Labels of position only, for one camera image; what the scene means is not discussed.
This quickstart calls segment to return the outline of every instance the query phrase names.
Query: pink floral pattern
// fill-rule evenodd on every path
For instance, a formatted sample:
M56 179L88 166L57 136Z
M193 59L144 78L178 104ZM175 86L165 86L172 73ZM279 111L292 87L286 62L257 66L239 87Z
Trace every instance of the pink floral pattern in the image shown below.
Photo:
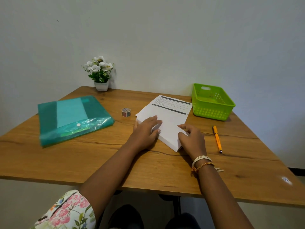
M93 209L77 190L68 191L51 209L39 219L33 228L78 228L95 227Z

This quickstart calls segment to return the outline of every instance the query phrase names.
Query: hand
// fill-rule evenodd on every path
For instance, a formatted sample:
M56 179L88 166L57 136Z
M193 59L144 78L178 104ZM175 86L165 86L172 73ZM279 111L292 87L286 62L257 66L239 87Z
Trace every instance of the hand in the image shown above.
M130 146L136 153L151 146L158 138L160 130L151 132L152 128L161 124L161 120L157 120L157 116L147 118L141 124L135 122L133 133L130 135L126 144Z
M178 138L181 142L184 150L189 154L191 159L194 161L197 157L202 155L207 155L206 143L204 141L204 135L200 130L192 125L178 125L180 128L186 128L187 132L190 133L189 136L178 133Z

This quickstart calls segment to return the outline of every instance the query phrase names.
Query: tape roll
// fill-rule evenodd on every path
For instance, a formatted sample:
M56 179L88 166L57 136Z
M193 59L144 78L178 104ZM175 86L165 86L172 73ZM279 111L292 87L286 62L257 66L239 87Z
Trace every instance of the tape roll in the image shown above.
M123 117L128 117L128 116L130 116L130 108L123 108L123 109L122 109L122 116L123 116Z

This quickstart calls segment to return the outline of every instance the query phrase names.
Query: wooden table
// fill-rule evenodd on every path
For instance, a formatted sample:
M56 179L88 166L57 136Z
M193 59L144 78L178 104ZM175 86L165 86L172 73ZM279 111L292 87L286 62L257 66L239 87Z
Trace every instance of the wooden table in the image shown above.
M38 115L0 137L0 177L24 181L76 185L83 183L109 159L132 133L135 114L158 93L80 87L64 99L93 95L116 120L108 127L69 141L42 148ZM191 102L189 96L168 95ZM122 108L132 115L121 116ZM227 121L201 118L190 112L187 123L205 135L208 156L238 201L305 206L305 186L267 146L232 112ZM223 154L217 150L212 126L216 125ZM184 150L175 153L161 141L135 159L120 189L203 197L191 175L191 160ZM282 177L287 177L292 185Z

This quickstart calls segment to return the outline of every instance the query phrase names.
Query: stack of paper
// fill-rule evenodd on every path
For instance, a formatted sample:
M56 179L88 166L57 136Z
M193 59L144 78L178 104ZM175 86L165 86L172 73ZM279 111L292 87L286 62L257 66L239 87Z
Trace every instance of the stack of paper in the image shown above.
M159 139L177 152L181 148L178 133L182 132L188 135L177 125L185 123L191 108L192 103L160 95L146 105L136 116L137 121L142 123L147 118L157 115L158 120L162 120L163 123L156 125L153 130L159 128L161 130Z

